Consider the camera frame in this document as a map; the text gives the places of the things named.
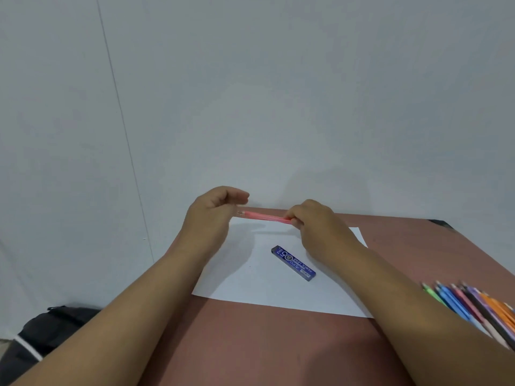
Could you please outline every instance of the white paper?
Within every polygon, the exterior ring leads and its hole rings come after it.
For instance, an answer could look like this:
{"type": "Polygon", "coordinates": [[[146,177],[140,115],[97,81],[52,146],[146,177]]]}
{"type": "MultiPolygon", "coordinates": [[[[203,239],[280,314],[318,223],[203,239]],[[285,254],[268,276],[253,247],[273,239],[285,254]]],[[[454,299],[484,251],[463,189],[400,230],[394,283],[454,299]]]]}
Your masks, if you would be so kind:
{"type": "MultiPolygon", "coordinates": [[[[365,246],[357,227],[351,227],[365,246]]],[[[205,266],[193,294],[232,302],[372,317],[346,284],[309,257],[300,232],[279,222],[233,218],[222,248],[205,266]],[[306,281],[271,249],[281,246],[316,272],[306,281]]]]}

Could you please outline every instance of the forearm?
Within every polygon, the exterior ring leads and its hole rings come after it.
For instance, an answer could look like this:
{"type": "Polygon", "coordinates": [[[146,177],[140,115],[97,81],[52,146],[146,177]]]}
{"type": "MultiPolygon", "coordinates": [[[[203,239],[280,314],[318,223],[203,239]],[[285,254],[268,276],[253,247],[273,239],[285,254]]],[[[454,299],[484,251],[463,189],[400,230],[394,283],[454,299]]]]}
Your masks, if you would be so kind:
{"type": "Polygon", "coordinates": [[[369,309],[417,385],[511,384],[515,355],[382,257],[338,244],[332,268],[369,309]]]}
{"type": "Polygon", "coordinates": [[[194,251],[170,250],[14,386],[136,385],[204,263],[194,251]]]}

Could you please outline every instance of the hand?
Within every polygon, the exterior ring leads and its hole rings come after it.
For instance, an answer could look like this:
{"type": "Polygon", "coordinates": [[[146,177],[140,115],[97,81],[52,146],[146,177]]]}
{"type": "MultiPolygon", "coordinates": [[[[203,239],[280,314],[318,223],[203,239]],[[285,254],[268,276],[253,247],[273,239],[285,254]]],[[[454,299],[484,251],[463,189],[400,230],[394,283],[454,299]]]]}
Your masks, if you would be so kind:
{"type": "Polygon", "coordinates": [[[334,252],[336,249],[363,246],[344,221],[317,201],[308,199],[293,206],[285,217],[291,218],[292,225],[300,230],[302,245],[308,253],[329,268],[341,257],[341,253],[334,252]]]}
{"type": "Polygon", "coordinates": [[[190,206],[174,243],[193,250],[208,261],[225,241],[236,205],[247,204],[248,201],[249,193],[241,189],[213,188],[195,199],[190,206]]]}

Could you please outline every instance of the left hand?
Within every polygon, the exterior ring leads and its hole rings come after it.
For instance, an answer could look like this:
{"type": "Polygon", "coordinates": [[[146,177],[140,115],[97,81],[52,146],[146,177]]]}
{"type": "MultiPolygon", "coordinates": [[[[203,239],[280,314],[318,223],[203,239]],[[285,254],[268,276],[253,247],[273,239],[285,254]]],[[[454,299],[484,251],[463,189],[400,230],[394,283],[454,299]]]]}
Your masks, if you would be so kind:
{"type": "Polygon", "coordinates": [[[229,232],[236,205],[247,204],[249,193],[233,187],[216,187],[199,196],[190,206],[177,236],[178,246],[211,258],[229,232]]]}

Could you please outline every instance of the table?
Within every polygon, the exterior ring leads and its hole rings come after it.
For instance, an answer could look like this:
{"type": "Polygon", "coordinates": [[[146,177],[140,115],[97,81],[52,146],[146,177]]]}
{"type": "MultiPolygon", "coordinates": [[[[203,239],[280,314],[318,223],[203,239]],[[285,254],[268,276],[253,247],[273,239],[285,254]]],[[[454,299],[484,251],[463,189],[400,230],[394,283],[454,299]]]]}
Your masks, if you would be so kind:
{"type": "MultiPolygon", "coordinates": [[[[246,208],[263,214],[283,210],[246,208]]],[[[414,281],[464,280],[515,304],[515,276],[453,229],[424,219],[339,214],[414,281]]],[[[171,320],[141,386],[413,385],[371,318],[192,295],[171,320]]]]}

